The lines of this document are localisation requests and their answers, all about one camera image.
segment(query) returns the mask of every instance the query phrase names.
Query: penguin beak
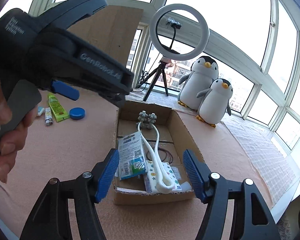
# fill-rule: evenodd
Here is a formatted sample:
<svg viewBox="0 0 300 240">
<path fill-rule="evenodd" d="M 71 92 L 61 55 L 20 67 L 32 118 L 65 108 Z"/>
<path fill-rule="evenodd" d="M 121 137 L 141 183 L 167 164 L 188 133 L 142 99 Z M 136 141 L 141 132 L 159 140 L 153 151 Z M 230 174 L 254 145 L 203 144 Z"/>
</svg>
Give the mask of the penguin beak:
<svg viewBox="0 0 300 240">
<path fill-rule="evenodd" d="M 211 68 L 211 63 L 210 63 L 210 62 L 206 62 L 206 63 L 204 64 L 204 66 L 207 67 L 207 68 Z"/>
<path fill-rule="evenodd" d="M 224 82 L 221 84 L 221 86 L 223 86 L 224 89 L 227 89 L 229 87 L 228 84 Z"/>
</svg>

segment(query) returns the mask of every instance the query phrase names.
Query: penguin belly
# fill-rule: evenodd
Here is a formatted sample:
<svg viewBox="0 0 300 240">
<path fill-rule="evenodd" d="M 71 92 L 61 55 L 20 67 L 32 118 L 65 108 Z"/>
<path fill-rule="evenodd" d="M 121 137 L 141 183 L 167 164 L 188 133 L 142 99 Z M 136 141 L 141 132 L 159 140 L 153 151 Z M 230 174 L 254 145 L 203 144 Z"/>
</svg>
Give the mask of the penguin belly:
<svg viewBox="0 0 300 240">
<path fill-rule="evenodd" d="M 192 110 L 198 110 L 201 104 L 202 98 L 197 98 L 197 94 L 210 87 L 212 79 L 194 72 L 192 76 L 187 80 L 180 93 L 180 101 L 186 104 Z"/>
<path fill-rule="evenodd" d="M 227 104 L 228 99 L 225 96 L 211 91 L 199 109 L 199 116 L 206 123 L 217 124 L 223 118 Z"/>
</svg>

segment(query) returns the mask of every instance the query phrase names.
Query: tripod leg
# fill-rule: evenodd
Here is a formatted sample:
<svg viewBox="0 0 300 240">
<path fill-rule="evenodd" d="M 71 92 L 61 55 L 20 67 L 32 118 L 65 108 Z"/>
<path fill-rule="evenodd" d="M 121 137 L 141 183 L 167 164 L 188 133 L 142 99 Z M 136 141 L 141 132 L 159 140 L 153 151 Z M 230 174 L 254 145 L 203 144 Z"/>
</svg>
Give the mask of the tripod leg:
<svg viewBox="0 0 300 240">
<path fill-rule="evenodd" d="M 151 78 L 156 72 L 157 72 L 157 69 L 154 69 L 144 80 L 141 84 L 137 85 L 136 88 L 140 88 L 143 84 L 146 84 L 148 79 Z"/>
<path fill-rule="evenodd" d="M 152 91 L 155 83 L 157 82 L 160 74 L 161 74 L 161 70 L 158 68 L 157 69 L 157 73 L 155 74 L 155 76 L 154 76 L 154 78 L 153 78 L 153 80 L 152 80 L 152 82 L 150 84 L 150 87 L 148 88 L 147 93 L 145 94 L 145 96 L 143 98 L 143 101 L 147 101 L 147 99 L 148 99 L 148 97 L 149 97 L 149 95 L 150 95 L 150 93 L 151 93 L 151 91 Z"/>
<path fill-rule="evenodd" d="M 164 72 L 164 69 L 162 70 L 162 78 L 163 78 L 164 88 L 166 90 L 166 95 L 169 96 L 169 94 L 168 94 L 168 85 L 167 85 L 167 78 L 166 78 L 166 73 Z"/>
</svg>

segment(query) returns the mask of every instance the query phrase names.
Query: human hand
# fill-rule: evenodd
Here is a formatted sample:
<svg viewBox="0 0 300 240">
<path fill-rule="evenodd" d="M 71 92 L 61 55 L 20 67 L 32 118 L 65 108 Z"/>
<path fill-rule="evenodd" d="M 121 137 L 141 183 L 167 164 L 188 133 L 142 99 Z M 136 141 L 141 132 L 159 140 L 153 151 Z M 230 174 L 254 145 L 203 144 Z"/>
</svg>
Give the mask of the human hand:
<svg viewBox="0 0 300 240">
<path fill-rule="evenodd" d="M 15 130 L 4 134 L 0 140 L 0 180 L 7 183 L 8 173 L 14 167 L 17 151 L 22 150 L 26 143 L 28 127 L 37 116 L 38 106 L 33 108 L 19 123 Z M 3 96 L 0 83 L 0 124 L 12 119 L 12 112 Z"/>
</svg>

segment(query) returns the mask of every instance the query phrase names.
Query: penguin plush toy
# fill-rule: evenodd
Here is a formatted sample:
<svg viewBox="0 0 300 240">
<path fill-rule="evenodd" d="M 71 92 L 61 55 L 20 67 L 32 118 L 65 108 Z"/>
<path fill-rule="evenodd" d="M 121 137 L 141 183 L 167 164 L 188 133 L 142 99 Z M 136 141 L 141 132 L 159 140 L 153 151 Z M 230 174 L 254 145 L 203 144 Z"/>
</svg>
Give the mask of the penguin plush toy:
<svg viewBox="0 0 300 240">
<path fill-rule="evenodd" d="M 218 65 L 209 56 L 198 58 L 191 66 L 191 73 L 184 75 L 179 80 L 179 85 L 186 82 L 178 95 L 178 103 L 182 106 L 198 110 L 201 98 L 196 95 L 208 89 L 213 80 L 219 76 Z"/>
<path fill-rule="evenodd" d="M 200 91 L 197 98 L 201 98 L 197 119 L 216 127 L 227 110 L 231 115 L 229 99 L 232 97 L 233 89 L 230 82 L 218 78 L 211 84 L 210 88 Z"/>
</svg>

